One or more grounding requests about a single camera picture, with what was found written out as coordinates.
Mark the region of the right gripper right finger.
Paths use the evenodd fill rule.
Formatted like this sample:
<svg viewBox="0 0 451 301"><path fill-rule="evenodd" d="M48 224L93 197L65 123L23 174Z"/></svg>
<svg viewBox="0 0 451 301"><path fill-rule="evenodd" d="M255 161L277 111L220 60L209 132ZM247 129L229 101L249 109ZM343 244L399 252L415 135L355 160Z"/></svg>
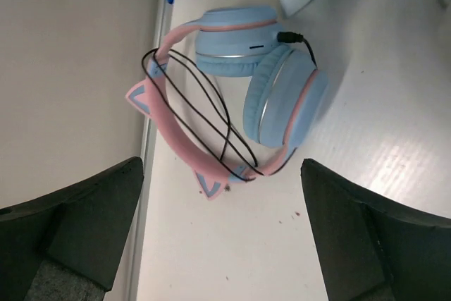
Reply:
<svg viewBox="0 0 451 301"><path fill-rule="evenodd" d="M302 189L329 300L449 300L450 220L363 188L313 159Z"/></svg>

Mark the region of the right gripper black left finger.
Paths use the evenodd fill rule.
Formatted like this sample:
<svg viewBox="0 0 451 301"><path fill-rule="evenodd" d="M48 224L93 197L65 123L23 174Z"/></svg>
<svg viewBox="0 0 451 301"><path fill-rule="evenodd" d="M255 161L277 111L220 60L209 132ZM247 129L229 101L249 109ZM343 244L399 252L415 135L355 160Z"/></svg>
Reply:
<svg viewBox="0 0 451 301"><path fill-rule="evenodd" d="M2 300L103 300L142 191L131 157L79 183L1 209Z"/></svg>

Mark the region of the blue pink cat-ear headphones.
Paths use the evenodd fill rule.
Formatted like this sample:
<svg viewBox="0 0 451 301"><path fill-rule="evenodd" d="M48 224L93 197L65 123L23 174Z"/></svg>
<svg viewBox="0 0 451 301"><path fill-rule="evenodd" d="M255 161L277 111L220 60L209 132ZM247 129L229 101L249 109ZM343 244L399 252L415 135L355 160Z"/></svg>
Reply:
<svg viewBox="0 0 451 301"><path fill-rule="evenodd" d="M265 164L256 159L228 161L216 154L171 107L166 69L180 54L173 46L196 32L195 60L202 75L248 77L243 106L244 134L276 154ZM142 58L146 74L127 101L155 122L171 149L193 170L202 194L213 199L232 183L248 183L279 172L303 143L316 118L328 78L311 49L300 51L304 37L287 31L269 6L217 8L172 29L159 47Z"/></svg>

